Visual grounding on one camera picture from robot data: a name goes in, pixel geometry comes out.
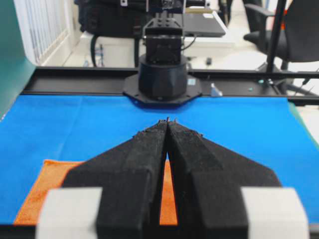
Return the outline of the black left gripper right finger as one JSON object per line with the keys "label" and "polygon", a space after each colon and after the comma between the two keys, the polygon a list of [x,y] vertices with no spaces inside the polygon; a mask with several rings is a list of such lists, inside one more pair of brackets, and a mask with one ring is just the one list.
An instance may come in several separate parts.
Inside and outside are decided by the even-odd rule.
{"label": "black left gripper right finger", "polygon": [[309,223],[293,188],[275,172],[176,122],[169,158],[182,234],[191,239],[307,239]]}

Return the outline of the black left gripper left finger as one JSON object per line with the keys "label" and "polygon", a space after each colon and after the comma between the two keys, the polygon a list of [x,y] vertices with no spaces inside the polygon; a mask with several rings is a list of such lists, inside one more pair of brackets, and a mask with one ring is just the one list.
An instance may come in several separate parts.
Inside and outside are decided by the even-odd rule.
{"label": "black left gripper left finger", "polygon": [[39,239],[141,239],[157,224],[167,122],[72,168],[48,192]]}

